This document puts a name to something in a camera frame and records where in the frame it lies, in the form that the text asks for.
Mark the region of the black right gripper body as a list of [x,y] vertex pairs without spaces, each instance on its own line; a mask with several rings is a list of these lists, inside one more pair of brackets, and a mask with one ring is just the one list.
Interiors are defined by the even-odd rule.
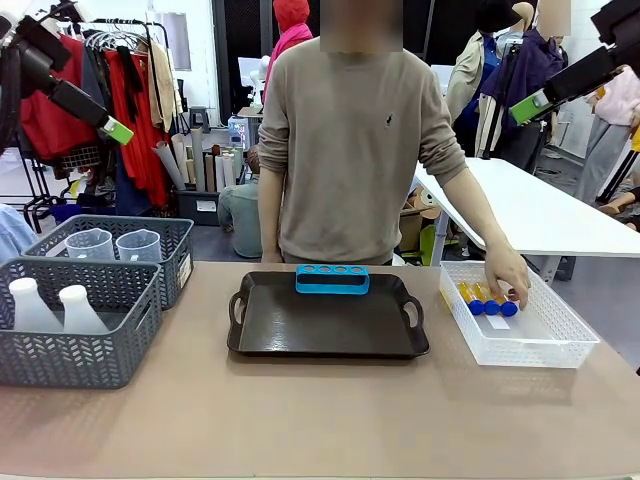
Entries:
[[609,28],[608,52],[616,65],[639,69],[639,25],[618,24]]

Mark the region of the person's left hand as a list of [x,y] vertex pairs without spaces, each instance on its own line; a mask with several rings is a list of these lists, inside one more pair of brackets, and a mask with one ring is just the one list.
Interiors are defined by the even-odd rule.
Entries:
[[509,296],[514,298],[521,310],[528,303],[531,281],[524,259],[507,243],[488,245],[485,257],[485,275],[494,294],[501,294],[501,283],[511,287]]

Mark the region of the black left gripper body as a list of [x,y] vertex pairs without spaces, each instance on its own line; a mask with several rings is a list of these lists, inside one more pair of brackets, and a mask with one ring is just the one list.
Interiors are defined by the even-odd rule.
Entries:
[[40,91],[47,98],[58,98],[61,81],[51,71],[59,72],[64,68],[64,50],[42,52],[36,47],[19,47],[18,52],[21,97],[28,98]]

